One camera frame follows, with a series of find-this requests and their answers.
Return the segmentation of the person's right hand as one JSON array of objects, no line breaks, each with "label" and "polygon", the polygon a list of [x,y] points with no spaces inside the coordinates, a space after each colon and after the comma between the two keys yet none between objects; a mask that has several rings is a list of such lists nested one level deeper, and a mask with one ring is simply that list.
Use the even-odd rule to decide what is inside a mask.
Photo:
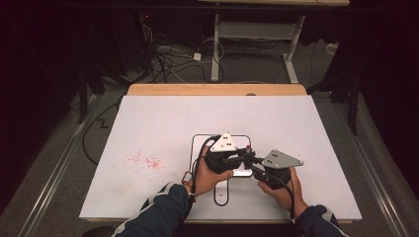
[{"label": "person's right hand", "polygon": [[308,208],[308,205],[303,200],[301,185],[295,168],[290,168],[290,171],[292,179],[288,182],[288,187],[293,192],[293,196],[289,194],[287,189],[272,190],[263,182],[259,182],[258,186],[265,194],[272,197],[280,207],[288,212],[292,212],[293,217],[298,219]]}]

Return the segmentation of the black metal stand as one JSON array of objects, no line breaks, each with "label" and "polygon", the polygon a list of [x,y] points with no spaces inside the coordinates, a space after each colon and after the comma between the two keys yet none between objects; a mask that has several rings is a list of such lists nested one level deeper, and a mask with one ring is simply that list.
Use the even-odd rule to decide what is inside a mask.
[{"label": "black metal stand", "polygon": [[349,103],[348,126],[354,135],[357,131],[357,113],[358,99],[360,89],[360,72],[346,70],[332,76],[329,79],[323,79],[321,82],[305,89],[308,95],[317,91],[327,91],[330,93],[330,100],[333,103]]},{"label": "black metal stand", "polygon": [[79,119],[78,123],[81,124],[87,115],[87,88],[86,88],[86,80],[85,80],[85,67],[83,65],[80,66],[78,72],[78,84],[79,84]]}]

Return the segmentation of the wooden table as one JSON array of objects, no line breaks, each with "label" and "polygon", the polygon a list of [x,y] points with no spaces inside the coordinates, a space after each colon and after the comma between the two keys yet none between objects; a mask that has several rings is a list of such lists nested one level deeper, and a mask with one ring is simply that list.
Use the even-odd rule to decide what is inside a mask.
[{"label": "wooden table", "polygon": [[134,84],[128,96],[303,96],[299,84]]}]

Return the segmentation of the person's left hand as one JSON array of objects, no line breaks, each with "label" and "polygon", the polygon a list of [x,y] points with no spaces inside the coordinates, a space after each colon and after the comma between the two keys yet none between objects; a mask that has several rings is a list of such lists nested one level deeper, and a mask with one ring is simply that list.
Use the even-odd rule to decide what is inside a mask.
[{"label": "person's left hand", "polygon": [[197,198],[198,196],[212,190],[219,182],[226,181],[232,176],[232,170],[227,170],[221,174],[214,173],[208,168],[205,159],[201,158],[200,164],[198,166],[198,175],[195,182],[196,190],[194,192],[191,191],[192,185],[194,184],[192,180],[183,183],[183,186],[186,189],[188,195],[193,193]]}]

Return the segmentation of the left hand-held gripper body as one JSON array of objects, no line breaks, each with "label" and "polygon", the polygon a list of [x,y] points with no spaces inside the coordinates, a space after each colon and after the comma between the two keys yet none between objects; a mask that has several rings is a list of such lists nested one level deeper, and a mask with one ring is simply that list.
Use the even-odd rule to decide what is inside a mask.
[{"label": "left hand-held gripper body", "polygon": [[221,174],[230,168],[230,159],[235,158],[237,148],[231,135],[226,132],[214,137],[215,143],[209,147],[206,153],[207,166],[215,173]]}]

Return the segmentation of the white table cover board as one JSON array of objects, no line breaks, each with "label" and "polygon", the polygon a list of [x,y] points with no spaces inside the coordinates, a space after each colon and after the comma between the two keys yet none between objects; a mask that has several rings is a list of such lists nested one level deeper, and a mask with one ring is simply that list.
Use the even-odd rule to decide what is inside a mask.
[{"label": "white table cover board", "polygon": [[184,173],[212,135],[264,158],[277,149],[301,161],[304,200],[338,220],[361,219],[353,192],[309,96],[126,96],[80,216],[125,220]]}]

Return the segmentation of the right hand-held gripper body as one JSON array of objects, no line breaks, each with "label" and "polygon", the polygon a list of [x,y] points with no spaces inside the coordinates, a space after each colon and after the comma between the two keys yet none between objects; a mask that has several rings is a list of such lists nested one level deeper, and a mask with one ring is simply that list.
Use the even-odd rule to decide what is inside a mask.
[{"label": "right hand-held gripper body", "polygon": [[272,190],[284,188],[291,180],[291,167],[302,166],[303,162],[279,150],[272,150],[261,162],[265,171],[262,182]]}]

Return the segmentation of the white metal desk frame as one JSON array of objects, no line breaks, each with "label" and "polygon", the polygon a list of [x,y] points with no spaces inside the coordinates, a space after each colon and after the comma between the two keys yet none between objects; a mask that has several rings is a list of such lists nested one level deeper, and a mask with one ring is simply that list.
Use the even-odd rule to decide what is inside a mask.
[{"label": "white metal desk frame", "polygon": [[[240,4],[256,7],[298,7],[305,10],[311,7],[320,9],[347,7],[349,0],[199,0],[200,2],[211,3],[214,7],[238,7]],[[248,40],[289,40],[291,42],[288,52],[282,54],[283,64],[288,78],[292,84],[298,80],[293,68],[293,54],[303,28],[305,14],[298,14],[297,19],[292,23],[263,23],[256,20],[228,20],[225,21],[219,13],[214,15],[213,23],[213,50],[211,57],[211,82],[219,82],[221,76],[220,60],[224,53],[221,39],[248,39]]]}]

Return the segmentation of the metal floor rail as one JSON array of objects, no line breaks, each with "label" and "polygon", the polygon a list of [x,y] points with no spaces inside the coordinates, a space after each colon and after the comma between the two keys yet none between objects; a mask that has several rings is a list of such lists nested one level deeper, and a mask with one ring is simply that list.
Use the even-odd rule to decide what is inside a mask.
[{"label": "metal floor rail", "polygon": [[86,121],[92,116],[92,113],[97,109],[98,105],[102,100],[101,96],[92,95],[88,99],[87,108],[89,112],[85,118],[78,122],[75,128],[71,132],[71,136],[65,143],[65,147],[62,150],[56,164],[51,171],[48,180],[42,187],[42,191],[37,198],[29,216],[23,224],[17,237],[33,237],[41,220],[48,208],[49,203],[53,199],[53,196],[62,180],[63,175],[70,163],[72,153],[80,140],[81,133],[85,130]]},{"label": "metal floor rail", "polygon": [[377,171],[375,170],[370,157],[364,149],[359,136],[356,135],[352,128],[350,128],[348,125],[348,119],[344,107],[339,104],[334,104],[333,107],[338,114],[340,121],[343,123],[346,132],[349,134],[352,144],[357,150],[357,161],[361,166],[361,170],[363,171],[367,183],[369,184],[372,193],[375,196],[376,203],[379,206],[380,212],[383,215],[387,225],[389,226],[392,236],[408,237],[408,232],[406,231],[406,228],[396,211],[395,205],[385,190],[381,180],[379,179]]}]

